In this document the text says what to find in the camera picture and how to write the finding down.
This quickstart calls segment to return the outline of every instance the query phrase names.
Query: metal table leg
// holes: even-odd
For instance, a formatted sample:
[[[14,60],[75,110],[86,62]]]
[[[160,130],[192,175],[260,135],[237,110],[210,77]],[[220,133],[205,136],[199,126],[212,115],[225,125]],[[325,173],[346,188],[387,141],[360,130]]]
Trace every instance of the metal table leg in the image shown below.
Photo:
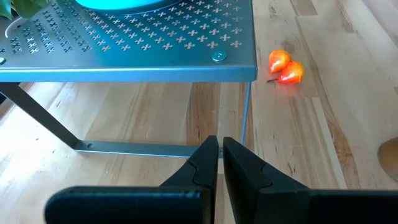
[[[198,148],[198,146],[82,141],[76,138],[16,83],[0,83],[0,93],[12,100],[27,114],[76,151],[188,158]]]
[[[243,120],[242,120],[242,130],[241,130],[241,144],[242,145],[244,143],[244,135],[246,134],[246,124],[248,121],[250,94],[251,94],[251,82],[248,82],[248,83],[246,83],[246,93],[244,96]]]

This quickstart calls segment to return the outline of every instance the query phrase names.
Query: perforated metal tabletop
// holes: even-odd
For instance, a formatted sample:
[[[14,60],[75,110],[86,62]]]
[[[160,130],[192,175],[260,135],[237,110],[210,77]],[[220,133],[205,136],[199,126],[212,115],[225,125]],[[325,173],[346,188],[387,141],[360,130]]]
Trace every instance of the perforated metal tabletop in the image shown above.
[[[186,0],[116,16],[58,0],[0,43],[0,82],[251,82],[252,3]]]

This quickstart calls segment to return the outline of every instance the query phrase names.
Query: orange pepper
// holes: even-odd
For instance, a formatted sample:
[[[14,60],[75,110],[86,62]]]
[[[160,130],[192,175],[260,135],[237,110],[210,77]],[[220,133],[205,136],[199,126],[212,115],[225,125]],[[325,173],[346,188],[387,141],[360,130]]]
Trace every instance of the orange pepper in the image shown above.
[[[269,73],[274,74],[281,71],[289,62],[289,53],[284,50],[274,50],[269,55]]]
[[[273,82],[278,80],[279,83],[300,83],[304,76],[304,66],[301,62],[292,61],[287,64],[280,73],[279,77],[273,80],[268,80],[267,82]]]

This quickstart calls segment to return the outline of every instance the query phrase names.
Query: blue metal table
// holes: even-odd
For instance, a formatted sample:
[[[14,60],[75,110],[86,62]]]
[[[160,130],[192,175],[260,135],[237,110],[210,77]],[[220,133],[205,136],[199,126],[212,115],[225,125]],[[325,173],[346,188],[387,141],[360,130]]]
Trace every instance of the blue metal table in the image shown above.
[[[189,157],[197,147],[77,139],[15,82],[244,82],[243,142],[256,77],[248,0],[122,16],[58,0],[0,43],[0,92],[77,151]]]

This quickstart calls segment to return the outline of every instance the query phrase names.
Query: green leaf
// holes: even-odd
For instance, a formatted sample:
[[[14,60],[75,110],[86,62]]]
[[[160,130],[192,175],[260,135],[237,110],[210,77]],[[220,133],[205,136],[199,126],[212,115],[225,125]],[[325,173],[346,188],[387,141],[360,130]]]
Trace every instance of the green leaf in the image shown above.
[[[0,0],[0,16],[12,19],[11,0]]]
[[[30,19],[46,5],[47,0],[14,0],[18,15],[26,19]]]

